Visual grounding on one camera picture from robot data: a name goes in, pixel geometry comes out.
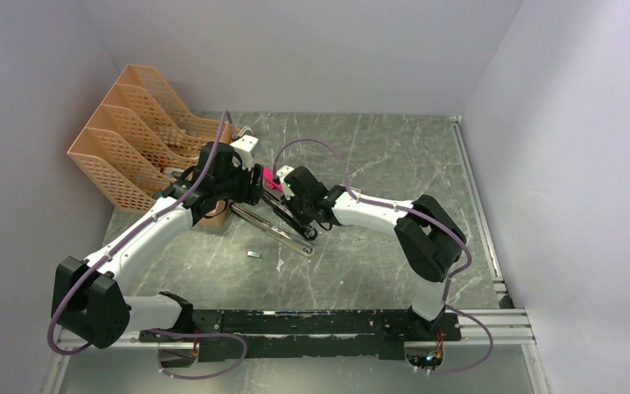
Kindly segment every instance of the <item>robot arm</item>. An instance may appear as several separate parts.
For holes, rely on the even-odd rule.
[[[124,297],[124,291],[139,270],[160,253],[176,236],[189,230],[213,211],[221,200],[255,205],[262,195],[262,166],[253,162],[252,151],[258,140],[245,135],[232,144],[219,144],[216,156],[201,185],[182,204],[160,218],[156,213],[173,205],[197,179],[207,161],[212,144],[201,152],[197,166],[188,168],[180,179],[163,191],[156,204],[127,231],[83,261],[72,257],[57,267],[52,298],[52,314],[74,283],[90,265],[107,256],[108,261],[94,272],[75,293],[57,321],[64,328],[105,348],[124,332],[149,328],[171,328],[191,332],[192,304],[172,293],[153,297]],[[114,255],[114,245],[132,234],[139,223],[153,218]]]
[[[359,203],[343,186],[328,190],[306,167],[293,169],[284,166],[276,175],[284,189],[284,204],[301,226],[315,221],[320,225],[362,226],[396,236],[417,277],[412,311],[427,326],[435,324],[444,312],[442,296],[445,280],[462,253],[459,245],[440,229],[406,212]],[[429,195],[422,195],[416,201],[357,196],[422,211],[448,227],[463,242],[466,241],[450,216]]]
[[[138,221],[153,218],[153,222],[135,233],[123,249],[114,255],[109,254],[114,245],[132,233],[131,229],[136,224],[83,261],[71,257],[64,260],[57,268],[52,314],[89,265],[102,257],[109,257],[75,293],[57,322],[101,349],[110,346],[124,332],[151,328],[192,332],[194,320],[190,302],[167,292],[153,297],[133,297],[124,296],[124,291],[153,256],[214,210],[219,201],[230,199],[255,205],[260,200],[263,196],[263,168],[253,162],[252,151],[256,143],[256,138],[246,135],[230,145],[219,144],[199,187],[184,198],[182,204],[156,218],[157,212],[173,205],[191,188],[193,182],[188,177],[192,174],[193,179],[197,179],[204,168],[212,147],[208,144],[202,150],[198,165],[188,168]],[[360,204],[343,186],[328,190],[305,167],[293,169],[286,166],[277,175],[284,189],[284,198],[278,200],[272,197],[270,205],[278,207],[281,215],[288,218],[287,222],[297,231],[311,228],[310,224],[314,221],[330,226],[363,226],[397,236],[417,275],[417,294],[411,310],[429,331],[438,323],[444,311],[442,293],[446,276],[460,255],[457,244],[442,231],[402,211]],[[423,195],[416,201],[395,202],[367,198],[423,211],[465,241],[462,232],[430,196]],[[313,238],[317,236],[316,232],[306,233]]]

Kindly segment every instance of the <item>white wall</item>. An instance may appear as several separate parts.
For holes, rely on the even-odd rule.
[[[526,0],[462,128],[554,393],[630,392],[630,2]]]
[[[0,0],[0,393],[39,392],[54,270],[102,242],[111,205],[66,149],[117,73],[77,3]]]
[[[191,108],[458,115],[522,0],[83,0]]]

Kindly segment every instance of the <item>table surface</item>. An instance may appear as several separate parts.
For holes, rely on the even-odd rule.
[[[205,117],[218,118],[215,112]],[[493,270],[447,117],[234,113],[238,126],[259,138],[254,156],[271,167],[275,154],[299,137],[333,144],[348,163],[351,183],[366,195],[385,199],[435,197],[467,237],[473,264],[459,274],[449,302],[461,309],[498,308]],[[280,164],[307,166],[327,187],[342,181],[334,156],[317,144],[288,148]],[[290,228],[260,202],[247,207]],[[140,215],[115,210],[109,242]],[[414,275],[396,238],[361,227],[320,231],[315,255],[304,257],[234,214],[222,227],[194,227],[179,235],[125,290],[128,296],[171,291],[196,309],[391,309],[408,308]],[[260,259],[247,256],[259,252]],[[463,256],[456,264],[465,261]]]

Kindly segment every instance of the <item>purple cable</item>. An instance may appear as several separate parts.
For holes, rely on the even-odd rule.
[[[298,138],[298,139],[293,140],[293,141],[289,142],[288,144],[284,145],[281,148],[281,150],[279,150],[279,153],[276,154],[276,157],[274,158],[274,164],[272,166],[272,174],[276,174],[276,164],[279,162],[279,158],[281,157],[281,154],[284,153],[284,150],[286,150],[286,148],[290,147],[291,145],[299,143],[299,142],[314,142],[314,143],[320,144],[320,145],[324,146],[325,148],[329,149],[330,152],[332,152],[332,154],[335,155],[337,161],[339,162],[339,164],[341,166],[341,170],[344,173],[344,188],[346,189],[347,193],[349,193],[349,195],[351,196],[352,199],[355,199],[355,200],[357,200],[359,202],[362,202],[362,203],[365,203],[365,204],[375,205],[375,206],[378,206],[378,207],[389,208],[389,209],[398,209],[400,211],[404,211],[406,213],[411,213],[414,216],[422,218],[422,219],[426,220],[427,222],[429,222],[430,224],[440,228],[441,231],[443,231],[450,238],[452,238],[452,240],[455,241],[458,244],[460,249],[467,256],[467,263],[465,263],[462,267],[459,267],[458,269],[454,270],[452,273],[448,274],[448,279],[445,282],[445,287],[443,289],[442,300],[443,300],[443,304],[448,309],[452,310],[456,314],[461,314],[461,315],[465,316],[466,318],[470,318],[472,321],[477,323],[479,325],[479,327],[481,327],[486,332],[487,336],[489,337],[489,350],[487,350],[486,354],[483,357],[481,357],[479,360],[477,360],[474,363],[471,363],[469,365],[466,365],[466,366],[464,366],[462,368],[447,369],[447,370],[441,370],[441,371],[433,371],[431,373],[436,374],[436,375],[449,375],[449,374],[452,374],[452,373],[460,373],[460,372],[464,372],[464,371],[467,371],[469,369],[472,369],[474,367],[477,367],[479,364],[482,364],[487,359],[489,359],[489,356],[491,356],[491,352],[494,351],[494,337],[489,332],[489,328],[484,323],[480,322],[474,316],[472,316],[470,314],[466,314],[464,312],[461,312],[461,311],[457,310],[456,308],[453,308],[452,306],[450,306],[450,305],[448,305],[446,303],[446,301],[448,300],[448,294],[450,293],[450,283],[452,282],[453,277],[455,275],[461,273],[465,269],[469,268],[469,266],[472,264],[472,254],[470,253],[467,245],[465,245],[463,240],[461,240],[459,236],[457,236],[454,232],[452,232],[443,223],[435,220],[434,218],[426,215],[423,212],[417,211],[416,209],[407,208],[407,207],[401,207],[401,206],[395,207],[392,204],[388,204],[388,203],[384,203],[384,202],[376,201],[376,200],[372,200],[372,199],[366,199],[364,197],[360,197],[360,196],[356,195],[351,190],[351,185],[349,184],[349,169],[347,168],[344,159],[341,157],[341,155],[335,149],[335,147],[332,146],[331,144],[327,143],[326,141],[318,140],[316,138]]]
[[[202,182],[202,180],[206,176],[206,174],[208,172],[208,169],[209,169],[209,166],[210,166],[211,162],[213,161],[214,156],[216,156],[216,151],[218,149],[218,142],[221,140],[221,132],[223,131],[223,126],[226,124],[226,118],[228,118],[228,122],[231,124],[231,128],[233,127],[232,126],[233,125],[233,119],[231,118],[231,113],[228,112],[228,111],[224,111],[221,114],[221,120],[218,122],[218,131],[216,133],[216,138],[213,141],[213,146],[211,147],[211,152],[208,155],[208,159],[207,159],[206,165],[204,165],[204,168],[202,168],[202,172],[199,174],[199,177],[194,181],[194,184],[192,184],[192,186],[179,199],[177,199],[177,201],[175,203],[173,203],[170,206],[168,206],[168,207],[158,211],[156,213],[156,220],[158,218],[160,218],[162,215],[164,215],[164,214],[170,212],[171,210],[177,208],[178,205],[182,204],[182,202],[185,201],[185,199],[187,199],[187,197],[189,196],[190,193],[192,193],[195,190],[197,190],[197,188],[199,187],[199,184]],[[122,238],[116,245],[114,245],[110,249],[108,256],[103,256],[95,264],[90,266],[90,268],[88,268],[88,270],[78,279],[78,281],[76,281],[74,283],[74,286],[71,287],[69,292],[66,293],[66,295],[64,296],[62,302],[59,303],[59,306],[54,310],[54,314],[52,314],[52,320],[49,322],[49,326],[47,328],[47,344],[49,345],[49,348],[52,349],[53,352],[58,353],[60,355],[75,355],[75,354],[80,353],[81,351],[86,350],[86,349],[88,349],[90,347],[90,343],[86,343],[85,345],[83,345],[83,346],[81,346],[81,347],[79,347],[77,349],[73,349],[73,350],[65,350],[65,349],[62,349],[61,347],[59,347],[57,345],[57,343],[55,342],[55,340],[54,340],[54,330],[57,327],[57,322],[59,321],[59,318],[64,313],[64,310],[66,309],[66,306],[69,304],[69,301],[71,301],[71,298],[80,289],[80,287],[83,285],[85,280],[88,279],[90,277],[90,275],[93,274],[93,272],[97,271],[106,262],[110,261],[114,254],[119,252],[121,250],[121,248],[123,248],[126,244],[128,244],[129,241],[131,241],[136,235],[139,234],[139,232],[141,232],[146,226],[148,226],[152,222],[153,222],[153,218],[146,218],[141,223],[139,223],[136,227],[134,227],[131,231],[129,231],[129,233],[127,233],[127,235],[124,238]],[[233,335],[233,334],[218,334],[218,333],[212,333],[212,334],[176,334],[176,333],[173,333],[173,334],[176,337],[184,337],[184,338],[196,338],[197,335],[202,335],[201,337],[230,337],[230,338],[238,339],[243,344],[243,356],[240,358],[240,360],[238,360],[238,362],[236,362],[230,368],[225,369],[223,371],[220,371],[218,373],[215,373],[212,376],[218,376],[220,374],[223,374],[223,373],[231,371],[232,369],[237,367],[238,364],[240,364],[240,362],[243,361],[244,355],[247,353],[247,344],[245,343],[245,341],[242,338],[240,338],[240,337],[238,337],[236,335]]]
[[[157,328],[154,328],[152,330],[149,330],[150,332],[154,332],[156,334],[161,334],[161,335],[167,335],[169,337],[179,337],[179,338],[231,338],[231,339],[235,339],[237,341],[240,342],[240,344],[243,346],[243,354],[240,355],[240,358],[233,363],[233,365],[231,365],[230,367],[226,368],[226,369],[222,369],[218,372],[215,373],[210,373],[208,375],[201,375],[201,376],[186,376],[186,375],[178,375],[175,373],[172,373],[170,371],[168,371],[167,369],[164,369],[162,366],[162,361],[161,361],[161,352],[159,351],[157,354],[157,358],[156,360],[158,361],[158,367],[159,370],[158,372],[169,376],[171,378],[174,379],[181,379],[181,380],[204,380],[204,379],[210,379],[210,378],[215,378],[216,376],[221,376],[224,373],[229,373],[230,371],[232,371],[233,369],[238,368],[238,365],[240,365],[240,363],[242,363],[245,360],[245,356],[248,354],[248,344],[247,342],[245,342],[245,339],[243,339],[240,336],[237,336],[235,334],[228,334],[228,333],[223,333],[223,332],[215,332],[215,333],[210,333],[210,334],[179,334],[177,332],[172,332],[172,331],[166,331],[166,330],[160,330]]]

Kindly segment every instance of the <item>purple wire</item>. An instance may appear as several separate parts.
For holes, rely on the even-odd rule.
[[[166,331],[166,330],[161,330],[161,329],[157,329],[154,328],[152,330],[148,330],[150,332],[154,332],[156,334],[161,334],[161,335],[167,335],[169,337],[179,337],[179,338],[231,338],[231,339],[235,339],[238,342],[240,342],[240,344],[243,346],[243,353],[240,355],[240,358],[233,363],[233,365],[231,365],[230,367],[226,368],[226,369],[222,369],[218,372],[215,373],[210,373],[208,375],[201,375],[201,376],[186,376],[186,375],[177,375],[174,374],[170,371],[168,371],[167,369],[164,369],[162,366],[162,361],[161,361],[161,352],[159,351],[156,357],[156,360],[158,361],[158,367],[160,368],[158,370],[158,372],[169,376],[171,378],[175,378],[175,379],[181,379],[181,380],[204,380],[204,379],[210,379],[210,378],[215,378],[216,376],[221,376],[224,373],[229,373],[230,371],[232,371],[233,369],[238,368],[238,365],[240,365],[240,363],[242,363],[245,360],[245,356],[248,354],[248,344],[247,342],[245,342],[245,339],[243,339],[240,336],[237,336],[235,334],[228,334],[228,333],[224,333],[224,332],[213,332],[213,333],[209,333],[209,334],[179,334],[177,332],[172,332],[172,331]]]
[[[337,161],[339,162],[339,164],[341,166],[341,171],[344,173],[344,188],[346,189],[347,193],[349,193],[349,195],[351,196],[352,199],[355,199],[358,202],[362,202],[362,203],[365,203],[365,204],[375,205],[377,207],[383,207],[383,208],[389,208],[389,209],[398,209],[400,211],[404,211],[406,213],[411,213],[414,216],[422,218],[422,219],[426,220],[427,222],[429,222],[430,224],[440,228],[441,231],[443,231],[450,238],[452,238],[452,240],[455,241],[455,243],[457,243],[459,245],[460,249],[467,256],[467,262],[465,264],[463,264],[462,267],[459,267],[459,268],[455,269],[453,272],[451,272],[450,274],[448,274],[448,279],[445,282],[445,287],[443,289],[442,300],[443,300],[443,304],[448,309],[454,311],[457,314],[461,314],[461,315],[463,315],[463,316],[465,316],[467,318],[470,318],[472,321],[477,323],[479,325],[479,327],[481,327],[486,332],[487,336],[489,337],[489,350],[487,350],[486,354],[483,357],[481,357],[478,361],[476,361],[474,363],[471,363],[469,365],[466,365],[466,366],[464,366],[462,368],[447,369],[447,370],[440,370],[440,371],[432,371],[431,373],[436,374],[436,375],[448,375],[448,374],[452,374],[452,373],[460,373],[460,372],[464,372],[464,371],[467,371],[469,369],[472,369],[474,367],[477,367],[479,364],[482,364],[487,359],[489,359],[489,356],[491,356],[491,352],[494,351],[494,337],[491,335],[491,332],[489,332],[489,328],[486,325],[484,325],[484,323],[480,322],[474,316],[472,316],[470,314],[466,314],[464,312],[461,312],[461,311],[457,310],[456,308],[453,308],[452,306],[450,306],[450,305],[448,305],[446,303],[446,301],[448,300],[448,294],[450,293],[450,283],[452,282],[453,277],[455,275],[461,273],[462,271],[466,270],[467,268],[469,268],[469,266],[472,264],[472,254],[470,253],[467,245],[465,245],[463,240],[461,240],[459,236],[457,236],[454,232],[452,232],[443,223],[435,220],[434,218],[426,215],[423,212],[417,211],[416,209],[407,208],[407,207],[401,207],[401,206],[395,207],[392,204],[388,204],[388,203],[384,203],[382,201],[376,201],[376,200],[372,200],[372,199],[366,199],[364,197],[356,195],[354,193],[354,191],[351,190],[351,185],[349,184],[349,169],[347,168],[344,159],[341,157],[340,153],[336,150],[336,148],[334,146],[332,146],[331,144],[327,143],[326,141],[319,140],[319,139],[316,139],[316,138],[298,138],[296,140],[292,140],[288,144],[284,145],[281,148],[281,150],[279,150],[279,153],[276,154],[276,157],[274,158],[274,164],[272,166],[272,174],[276,174],[276,164],[279,162],[279,158],[281,157],[281,154],[284,153],[284,150],[286,150],[286,148],[290,147],[291,145],[297,144],[297,143],[300,143],[300,142],[314,142],[314,143],[320,144],[320,145],[324,146],[325,148],[329,149],[330,152],[332,152],[332,154],[335,155]]]

